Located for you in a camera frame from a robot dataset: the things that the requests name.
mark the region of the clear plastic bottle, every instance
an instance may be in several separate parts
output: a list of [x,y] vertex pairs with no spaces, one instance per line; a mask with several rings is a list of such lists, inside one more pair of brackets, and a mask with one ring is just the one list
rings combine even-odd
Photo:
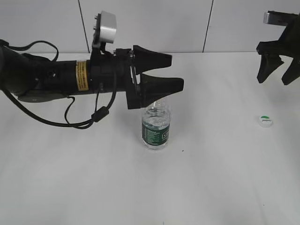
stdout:
[[166,98],[143,109],[142,140],[152,150],[164,148],[169,139],[171,112]]

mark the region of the green bottle label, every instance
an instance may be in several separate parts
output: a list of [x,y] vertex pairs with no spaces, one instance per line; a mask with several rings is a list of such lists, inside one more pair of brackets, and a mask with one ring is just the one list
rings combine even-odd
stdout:
[[142,138],[150,145],[162,145],[169,139],[170,125],[162,130],[153,130],[142,125]]

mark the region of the yellow warning label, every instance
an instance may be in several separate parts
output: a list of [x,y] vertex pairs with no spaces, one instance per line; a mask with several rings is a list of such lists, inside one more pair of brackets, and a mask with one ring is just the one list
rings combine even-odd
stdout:
[[89,90],[86,61],[76,62],[76,79],[78,90]]

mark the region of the bottle cap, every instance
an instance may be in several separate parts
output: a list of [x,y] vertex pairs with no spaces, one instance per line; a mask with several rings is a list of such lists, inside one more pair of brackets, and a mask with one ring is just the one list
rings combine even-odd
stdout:
[[269,116],[261,116],[259,118],[259,125],[261,125],[263,128],[269,128],[273,125],[273,120],[271,120]]

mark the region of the white table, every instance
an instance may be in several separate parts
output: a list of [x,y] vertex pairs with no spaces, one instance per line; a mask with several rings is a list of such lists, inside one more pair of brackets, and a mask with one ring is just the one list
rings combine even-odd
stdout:
[[[259,64],[256,53],[184,53],[148,73],[185,79],[160,152],[141,144],[141,112],[124,93],[88,130],[43,125],[1,94],[0,224],[299,224],[300,80],[284,86],[283,65],[259,84]],[[70,120],[89,118],[94,100],[78,97]],[[68,103],[26,106],[63,122]],[[258,125],[264,114],[272,127]]]

